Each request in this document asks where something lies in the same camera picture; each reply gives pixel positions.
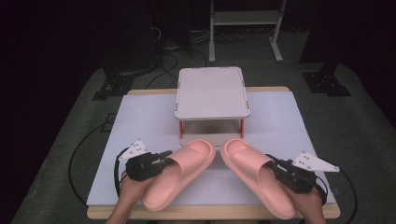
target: white metal stand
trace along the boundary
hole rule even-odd
[[[210,40],[209,40],[209,62],[213,63],[215,58],[215,25],[261,25],[274,24],[274,35],[269,37],[271,48],[274,52],[276,61],[283,62],[282,55],[277,47],[277,37],[279,34],[280,24],[283,19],[287,0],[282,0],[279,10],[267,11],[215,11],[214,0],[210,6]]]

